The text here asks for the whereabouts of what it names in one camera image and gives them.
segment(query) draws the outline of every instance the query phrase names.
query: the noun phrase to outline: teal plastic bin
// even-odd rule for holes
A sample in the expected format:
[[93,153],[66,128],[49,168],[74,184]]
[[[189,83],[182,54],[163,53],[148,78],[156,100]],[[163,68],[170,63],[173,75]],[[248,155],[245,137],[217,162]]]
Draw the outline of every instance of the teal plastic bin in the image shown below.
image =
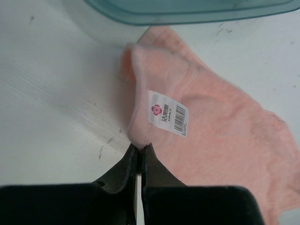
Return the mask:
[[274,15],[300,8],[300,0],[85,0],[121,23],[205,23]]

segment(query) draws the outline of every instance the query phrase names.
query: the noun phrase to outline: white table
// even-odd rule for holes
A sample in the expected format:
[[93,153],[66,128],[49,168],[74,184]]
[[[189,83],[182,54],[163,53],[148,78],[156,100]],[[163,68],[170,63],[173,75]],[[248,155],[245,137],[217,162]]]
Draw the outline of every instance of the white table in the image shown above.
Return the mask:
[[[300,11],[173,28],[300,144]],[[145,30],[81,0],[0,0],[0,185],[90,182],[122,157],[117,63]],[[281,224],[299,225],[299,214]]]

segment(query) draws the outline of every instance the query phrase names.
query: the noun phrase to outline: pink fabric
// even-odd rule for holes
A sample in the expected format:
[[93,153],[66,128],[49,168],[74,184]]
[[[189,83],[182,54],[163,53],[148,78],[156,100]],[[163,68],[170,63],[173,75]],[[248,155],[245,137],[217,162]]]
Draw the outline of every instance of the pink fabric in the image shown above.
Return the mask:
[[[300,207],[300,155],[287,125],[213,73],[168,27],[128,44],[119,75],[136,82],[130,141],[152,143],[158,159],[187,185],[239,185],[258,201],[267,225]],[[187,138],[148,121],[148,90],[189,109]]]

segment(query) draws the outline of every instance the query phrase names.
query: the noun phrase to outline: white label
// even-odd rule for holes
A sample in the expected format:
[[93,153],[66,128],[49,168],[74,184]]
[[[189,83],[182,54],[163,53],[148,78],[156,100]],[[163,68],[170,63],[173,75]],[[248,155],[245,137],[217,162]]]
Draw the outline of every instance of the white label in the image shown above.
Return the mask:
[[188,108],[165,95],[150,90],[149,122],[160,129],[187,137]]

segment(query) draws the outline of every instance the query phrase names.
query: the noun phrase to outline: pink flower logo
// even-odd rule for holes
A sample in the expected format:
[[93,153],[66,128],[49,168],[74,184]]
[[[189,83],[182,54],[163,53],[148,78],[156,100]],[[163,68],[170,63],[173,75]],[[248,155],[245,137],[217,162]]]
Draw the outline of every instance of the pink flower logo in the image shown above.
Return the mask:
[[162,109],[160,108],[159,105],[152,106],[151,109],[152,109],[154,115],[156,115],[156,116],[158,116],[159,114],[162,113]]

